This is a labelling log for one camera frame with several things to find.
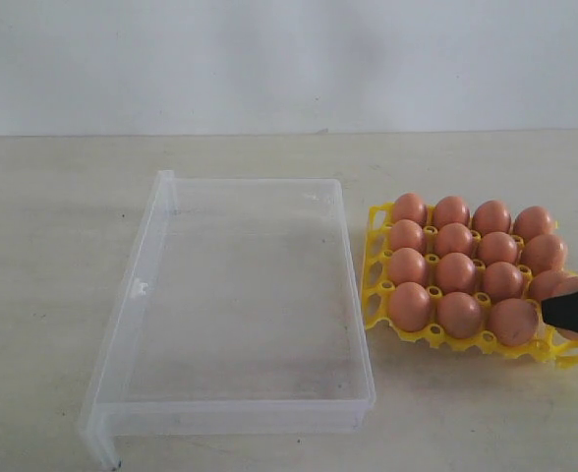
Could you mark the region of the brown egg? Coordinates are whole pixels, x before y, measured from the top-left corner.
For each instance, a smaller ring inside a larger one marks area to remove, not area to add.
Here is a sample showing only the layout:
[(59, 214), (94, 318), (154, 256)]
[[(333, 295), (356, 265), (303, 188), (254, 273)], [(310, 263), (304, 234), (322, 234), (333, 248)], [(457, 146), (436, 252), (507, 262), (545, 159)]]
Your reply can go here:
[(518, 258), (518, 246), (516, 241), (507, 233), (494, 231), (482, 237), (476, 257), (485, 266), (497, 262), (507, 262), (515, 265)]
[(542, 234), (531, 239), (524, 247), (520, 263), (533, 275), (547, 270), (561, 270), (568, 255), (568, 246), (555, 234)]
[(475, 335), (483, 325), (483, 312), (475, 298), (463, 292), (451, 292), (437, 303), (436, 321), (453, 338)]
[(482, 291), (489, 295), (493, 303), (520, 298), (523, 286), (521, 271), (508, 262), (496, 262), (487, 266), (481, 283)]
[(440, 257), (461, 253), (471, 258), (475, 249), (475, 240), (471, 230), (462, 223), (452, 222), (442, 226), (433, 243), (433, 251)]
[[(578, 292), (578, 276), (571, 276), (560, 281), (553, 291), (551, 292), (551, 297), (559, 297), (563, 295), (568, 295)], [(572, 330), (557, 328), (557, 332), (568, 340), (578, 341), (578, 333)]]
[(424, 256), (412, 248), (400, 248), (393, 252), (386, 266), (387, 277), (394, 285), (415, 282), (427, 286), (429, 265)]
[(472, 228), (482, 236), (493, 232), (508, 233), (510, 227), (511, 214), (502, 201), (486, 201), (476, 209), (473, 215)]
[(472, 294), (477, 273), (473, 261), (462, 253), (450, 253), (439, 260), (435, 269), (435, 284), (444, 294)]
[(527, 243), (533, 238), (552, 234), (556, 228), (555, 219), (549, 211), (542, 206), (529, 206), (524, 208), (513, 222), (512, 232), (521, 237)]
[(535, 306), (523, 299), (505, 299), (495, 304), (488, 315), (487, 329), (499, 343), (520, 346), (529, 342), (539, 325)]
[(539, 273), (529, 284), (528, 297), (537, 302), (550, 298), (555, 287), (567, 277), (564, 270), (550, 269)]
[(415, 332), (429, 322), (432, 312), (431, 297), (416, 282), (404, 282), (391, 293), (387, 313), (392, 322), (404, 331)]
[(427, 246), (424, 228), (411, 219), (400, 219), (389, 229), (388, 245), (392, 251), (410, 248), (423, 254)]
[(450, 223), (460, 223), (467, 226), (469, 221), (469, 207), (459, 196), (444, 197), (433, 209), (432, 225), (437, 229)]
[(427, 222), (428, 211), (424, 200), (416, 193), (406, 193), (401, 195), (393, 204), (391, 209), (391, 221), (393, 223), (409, 219), (420, 226)]

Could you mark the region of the yellow plastic egg tray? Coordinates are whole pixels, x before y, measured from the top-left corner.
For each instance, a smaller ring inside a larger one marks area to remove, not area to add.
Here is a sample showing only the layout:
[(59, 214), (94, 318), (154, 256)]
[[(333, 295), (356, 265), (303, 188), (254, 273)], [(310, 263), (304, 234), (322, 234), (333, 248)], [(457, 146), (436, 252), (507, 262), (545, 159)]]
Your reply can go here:
[(396, 326), (387, 313), (389, 296), (395, 290), (395, 284), (386, 273), (387, 263), (393, 255), (387, 241), (388, 231), (392, 227), (393, 207), (394, 203), (388, 202), (372, 206), (369, 210), (360, 290), (366, 329), (385, 322), (401, 340), (423, 341), (434, 349), (443, 345), (457, 352), (476, 348), (484, 354), (497, 354), (506, 359), (529, 356), (537, 362), (553, 361), (560, 369), (578, 367), (578, 340), (563, 339), (554, 327), (544, 323), (539, 323), (532, 340), (515, 347), (499, 343), (494, 333), (484, 328), (470, 338), (456, 339), (447, 334), (443, 326), (435, 321), (435, 315), (431, 315), (427, 326), (418, 331), (408, 332)]

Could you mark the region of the clear plastic container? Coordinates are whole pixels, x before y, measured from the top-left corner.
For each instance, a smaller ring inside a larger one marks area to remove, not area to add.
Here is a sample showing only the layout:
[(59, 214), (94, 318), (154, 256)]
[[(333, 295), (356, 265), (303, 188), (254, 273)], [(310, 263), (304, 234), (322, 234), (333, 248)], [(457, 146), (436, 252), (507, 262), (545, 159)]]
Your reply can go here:
[(154, 181), (79, 429), (122, 436), (358, 430), (376, 400), (335, 179)]

